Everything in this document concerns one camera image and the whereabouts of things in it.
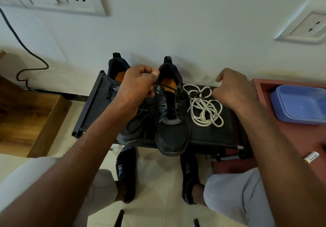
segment floor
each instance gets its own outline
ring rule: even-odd
[[[73,101],[71,109],[49,151],[48,156],[61,157],[74,143],[71,132],[84,102]],[[122,146],[114,144],[101,168],[109,169],[116,179],[115,161]],[[211,163],[197,156],[201,183],[212,174]],[[16,168],[30,159],[0,154],[0,183]],[[241,227],[227,217],[202,205],[187,205],[182,197],[182,171],[179,157],[170,158],[157,149],[138,148],[138,184],[136,198],[130,204],[115,202],[88,218],[88,227],[113,226],[118,213],[125,209],[123,227],[190,227],[197,218],[201,227]]]

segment white wall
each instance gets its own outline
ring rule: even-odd
[[[113,52],[159,66],[172,56],[185,82],[213,85],[224,67],[249,78],[326,81],[326,45],[273,41],[306,0],[108,0],[109,17],[4,8],[19,36],[49,61],[29,75],[34,88],[88,95]],[[0,74],[14,79],[40,62],[22,50],[3,20]]]

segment shoe tongue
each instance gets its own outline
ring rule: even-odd
[[[167,118],[169,120],[174,120],[177,118],[177,116],[175,115],[175,110],[172,110],[171,108],[175,108],[175,93],[166,91],[165,96],[166,96],[166,103],[167,103],[167,107],[168,107]]]

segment black cable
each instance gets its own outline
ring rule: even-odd
[[[15,30],[13,29],[13,27],[11,26],[11,24],[9,23],[6,15],[4,14],[4,12],[2,11],[2,9],[0,8],[0,13],[3,17],[3,19],[5,20],[8,28],[11,30],[11,32],[14,34],[14,36],[16,37],[17,41],[20,43],[20,45],[32,56],[34,56],[35,58],[41,60],[45,65],[46,67],[45,68],[32,68],[32,69],[23,69],[23,70],[20,70],[17,74],[16,74],[16,80],[19,81],[19,82],[25,82],[25,85],[26,85],[26,88],[28,90],[32,90],[31,88],[28,87],[28,79],[19,79],[19,75],[22,73],[22,72],[26,72],[26,71],[38,71],[38,70],[46,70],[49,68],[49,65],[45,62],[45,60],[43,60],[42,58],[40,58],[39,56],[35,55],[34,53],[32,53],[23,43],[22,41],[19,39],[17,33],[15,32]]]

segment shoe heel tab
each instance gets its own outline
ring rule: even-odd
[[[121,54],[120,53],[113,53],[113,58],[121,58]]]
[[[164,64],[165,63],[171,63],[172,64],[172,58],[170,56],[165,56],[165,58],[164,58]]]

